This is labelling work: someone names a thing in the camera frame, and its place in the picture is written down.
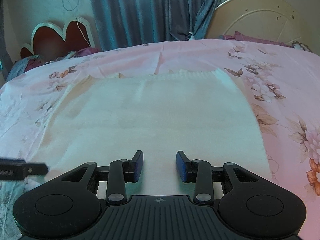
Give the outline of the purple pillow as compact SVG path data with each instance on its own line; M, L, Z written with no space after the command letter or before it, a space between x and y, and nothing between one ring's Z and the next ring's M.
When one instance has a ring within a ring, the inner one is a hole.
M273 44L283 47L290 47L289 45L285 44L284 42L277 42L271 40L260 39L256 37L251 37L240 33L239 31L235 31L233 35L220 35L219 39L222 40L231 40L231 41L247 41L247 42L254 42L254 43L261 43L261 44Z

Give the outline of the blue grey curtain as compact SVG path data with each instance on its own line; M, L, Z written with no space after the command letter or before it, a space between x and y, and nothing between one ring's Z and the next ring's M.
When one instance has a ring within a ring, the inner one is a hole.
M102 50L206 35L219 0L91 0Z

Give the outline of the red heart-shaped headboard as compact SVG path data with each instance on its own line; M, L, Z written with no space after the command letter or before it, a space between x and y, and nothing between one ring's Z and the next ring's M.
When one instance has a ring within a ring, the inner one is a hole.
M62 28L51 22L39 23L30 42L22 46L20 57L40 55L45 61L52 61L89 47L95 47L90 23L82 17L73 17Z

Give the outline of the cream white knit garment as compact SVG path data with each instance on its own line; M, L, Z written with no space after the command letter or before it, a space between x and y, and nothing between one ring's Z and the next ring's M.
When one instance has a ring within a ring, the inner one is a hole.
M213 166L236 163L271 179L264 143L242 81L220 69L130 78L91 76L70 85L46 121L34 162L50 180L81 164L144 154L130 194L189 194L176 153Z

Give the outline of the pile of bedding left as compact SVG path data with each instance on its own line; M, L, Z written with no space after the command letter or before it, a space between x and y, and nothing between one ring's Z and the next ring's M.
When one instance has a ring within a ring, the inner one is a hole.
M43 66L45 64L66 60L66 59L71 59L75 57L88 56L98 52L100 52L100 50L97 48L85 48L79 51L70 51L65 56L58 57L57 59L50 60L50 61L45 60L44 57L41 55L28 56L14 63L11 71L7 76L6 81L10 81L31 69Z

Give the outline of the patterned cushion right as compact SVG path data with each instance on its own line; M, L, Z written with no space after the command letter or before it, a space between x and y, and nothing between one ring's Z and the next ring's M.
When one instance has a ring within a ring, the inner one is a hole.
M307 51L307 52L312 52L312 50L309 48L308 45L301 43L299 41L293 41L292 42L292 47L298 50L303 50L303 51Z

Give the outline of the cream round headboard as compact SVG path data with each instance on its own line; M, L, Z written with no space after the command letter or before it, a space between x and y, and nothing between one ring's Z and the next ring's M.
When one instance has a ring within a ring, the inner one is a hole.
M311 44L306 20L284 0L227 0L219 5L207 29L206 38L242 35L283 42Z

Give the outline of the white pump bottle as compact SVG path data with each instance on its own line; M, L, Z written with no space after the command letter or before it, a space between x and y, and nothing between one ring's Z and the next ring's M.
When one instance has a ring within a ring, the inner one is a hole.
M192 32L190 32L189 40L190 40L190 41L191 41L191 40L195 40L195 37L194 37L194 35L193 35L193 33L192 33Z

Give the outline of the pink floral bed sheet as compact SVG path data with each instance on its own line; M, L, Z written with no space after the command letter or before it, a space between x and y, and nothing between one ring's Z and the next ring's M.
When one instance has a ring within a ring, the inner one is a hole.
M46 121L70 85L96 79L222 70L242 81L255 115L271 181L307 209L302 239L319 239L319 57L276 45L226 40L162 42L45 64L1 88L1 157L32 161ZM1 239L18 239L12 206L48 181L1 183Z

